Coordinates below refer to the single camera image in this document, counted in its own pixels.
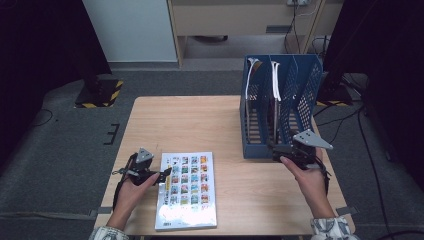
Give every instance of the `hand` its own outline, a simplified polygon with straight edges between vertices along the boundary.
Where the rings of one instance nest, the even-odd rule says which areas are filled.
[[[137,206],[137,203],[144,196],[147,189],[150,188],[159,177],[159,173],[150,176],[140,186],[134,185],[129,178],[127,178],[122,184],[121,190],[118,194],[118,200],[116,202],[115,210],[112,213],[106,226],[124,230],[127,224],[128,218],[131,216],[131,212]]]
[[[319,159],[322,159],[322,151],[320,148],[316,149],[316,154]],[[321,170],[302,170],[288,158],[281,157],[280,160],[294,175],[314,218],[334,218],[333,209],[327,199],[324,176]]]

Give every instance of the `person's left hand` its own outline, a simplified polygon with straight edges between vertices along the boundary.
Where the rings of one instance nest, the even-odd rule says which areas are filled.
[[[124,230],[131,212],[137,206],[137,203],[143,198],[147,189],[149,189],[159,177],[159,173],[150,176],[140,186],[134,185],[129,178],[127,178],[121,186],[116,202],[115,210],[112,213],[106,226],[113,227],[119,230]]]

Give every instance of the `blue plastic organizer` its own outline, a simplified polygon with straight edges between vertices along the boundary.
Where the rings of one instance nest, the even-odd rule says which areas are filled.
[[[249,58],[261,64],[250,74]],[[280,63],[278,86],[281,96],[279,111],[279,137],[277,146],[290,146],[290,129],[302,132],[312,130],[311,115],[322,78],[322,65],[316,55],[248,55],[244,60],[242,94],[240,99],[240,121],[243,156],[249,158],[271,158],[271,126],[267,121],[269,101],[272,95],[271,62]]]

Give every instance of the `yellow black hazard tape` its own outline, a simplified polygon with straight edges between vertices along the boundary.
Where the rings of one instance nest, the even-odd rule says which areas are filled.
[[[121,91],[121,87],[124,81],[119,80],[116,81],[116,85],[112,89],[112,92],[110,94],[110,98],[108,98],[108,101],[104,102],[81,102],[81,103],[75,103],[76,108],[97,108],[97,107],[111,107],[115,103],[116,98],[119,95],[119,92]]]
[[[317,101],[317,106],[351,106],[351,101]]]

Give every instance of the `book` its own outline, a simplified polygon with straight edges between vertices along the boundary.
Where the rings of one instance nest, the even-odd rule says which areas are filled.
[[[278,128],[280,121],[280,90],[278,87],[278,67],[280,63],[271,61],[272,67],[272,93],[270,94],[269,104],[268,104],[268,125],[270,132],[272,133],[272,142],[278,144]]]
[[[161,171],[169,167],[159,184],[155,230],[216,228],[212,152],[162,153]]]
[[[252,88],[250,85],[250,78],[253,77],[256,70],[262,65],[262,62],[257,58],[248,58],[248,66],[249,66],[249,72],[247,74],[247,80],[246,80],[246,89],[245,89],[245,107],[246,107],[246,123],[247,123],[247,141],[250,142],[251,135],[250,135],[250,123],[251,123],[251,114],[252,114],[252,106],[251,106],[251,100],[257,98],[257,89]]]

